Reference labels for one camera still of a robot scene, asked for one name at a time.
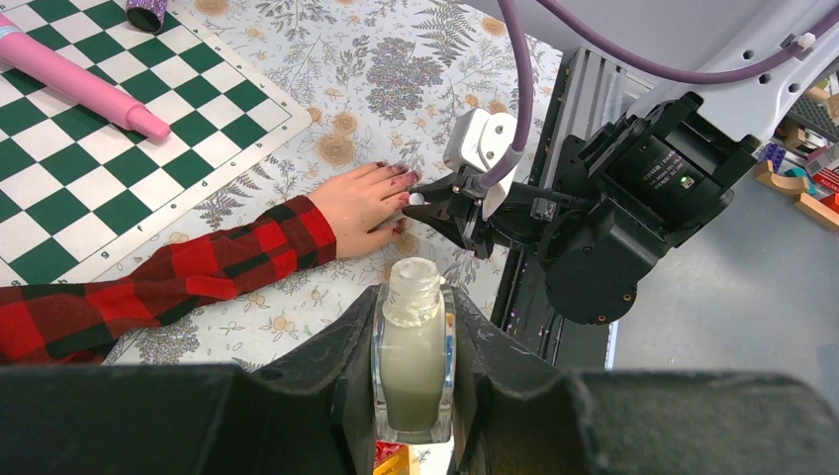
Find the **white nail polish brush cap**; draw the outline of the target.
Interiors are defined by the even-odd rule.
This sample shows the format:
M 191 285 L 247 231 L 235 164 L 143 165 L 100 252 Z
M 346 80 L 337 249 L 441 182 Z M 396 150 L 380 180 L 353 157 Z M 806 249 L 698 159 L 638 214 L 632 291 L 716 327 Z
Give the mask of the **white nail polish brush cap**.
M 422 206 L 426 203 L 426 200 L 422 193 L 411 193 L 408 199 L 409 206 Z

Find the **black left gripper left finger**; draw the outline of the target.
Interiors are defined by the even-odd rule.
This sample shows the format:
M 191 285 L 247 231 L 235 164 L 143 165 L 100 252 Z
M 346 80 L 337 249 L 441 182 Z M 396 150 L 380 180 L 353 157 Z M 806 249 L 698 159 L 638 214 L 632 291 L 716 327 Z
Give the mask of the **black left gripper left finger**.
M 247 372 L 235 364 L 1 371 L 5 474 L 369 474 L 377 289 Z

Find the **white cap nail polish bottle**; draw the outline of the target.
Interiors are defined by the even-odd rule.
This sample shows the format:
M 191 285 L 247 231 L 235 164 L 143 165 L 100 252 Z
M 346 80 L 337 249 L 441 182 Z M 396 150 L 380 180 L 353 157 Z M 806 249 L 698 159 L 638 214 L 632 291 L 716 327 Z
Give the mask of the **white cap nail polish bottle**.
M 371 376 L 377 437 L 405 444 L 451 438 L 456 363 L 452 289 L 436 264 L 404 258 L 380 286 Z

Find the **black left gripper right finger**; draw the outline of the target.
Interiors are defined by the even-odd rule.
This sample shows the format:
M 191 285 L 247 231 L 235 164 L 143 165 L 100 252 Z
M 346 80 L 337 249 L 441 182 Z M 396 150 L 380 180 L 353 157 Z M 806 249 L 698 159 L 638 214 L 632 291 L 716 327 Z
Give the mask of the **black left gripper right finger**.
M 789 376 L 560 370 L 460 289 L 459 474 L 834 474 L 838 419 Z

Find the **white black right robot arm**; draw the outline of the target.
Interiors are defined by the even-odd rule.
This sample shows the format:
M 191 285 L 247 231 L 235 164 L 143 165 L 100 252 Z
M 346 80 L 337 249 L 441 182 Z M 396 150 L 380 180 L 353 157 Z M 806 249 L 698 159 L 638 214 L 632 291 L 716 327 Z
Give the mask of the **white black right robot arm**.
M 444 155 L 450 174 L 414 189 L 405 214 L 481 259 L 496 245 L 533 254 L 562 317 L 607 325 L 638 282 L 731 202 L 733 185 L 818 73 L 838 55 L 834 1 L 776 1 L 701 71 L 636 55 L 556 1 L 545 8 L 588 43 L 660 80 L 615 122 L 561 160 L 557 185 L 513 181 L 528 138 L 532 68 L 512 1 L 500 5 L 517 72 L 516 122 L 460 117 Z

